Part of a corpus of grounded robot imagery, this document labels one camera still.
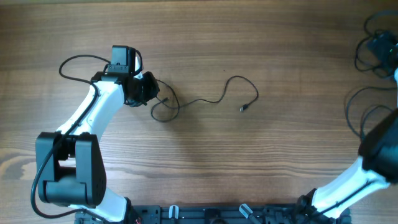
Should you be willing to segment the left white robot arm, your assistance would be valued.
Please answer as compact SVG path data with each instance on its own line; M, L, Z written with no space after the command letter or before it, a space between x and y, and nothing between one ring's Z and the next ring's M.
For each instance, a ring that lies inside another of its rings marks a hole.
M85 83L89 92L72 117L36 139L32 209L46 219L79 213L100 223L142 223L131 201L107 188L99 141L122 106L146 105L159 85L143 71L140 51L123 45L114 45L111 60Z

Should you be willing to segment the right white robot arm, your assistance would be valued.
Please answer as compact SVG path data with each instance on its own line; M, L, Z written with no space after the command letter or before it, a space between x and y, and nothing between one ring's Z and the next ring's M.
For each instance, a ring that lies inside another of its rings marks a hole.
M393 78L396 87L366 86L353 93L345 103L345 116L349 128L349 108L352 101L366 90L397 90L397 36L389 30L369 33L358 46L367 41L369 51L379 60L379 65L365 70L383 70L383 78ZM397 184L397 106L372 105L360 119L358 158L335 180L302 195L292 209L292 223L349 223L346 213L350 206L362 198ZM390 112L370 132L364 132L366 120L378 109Z

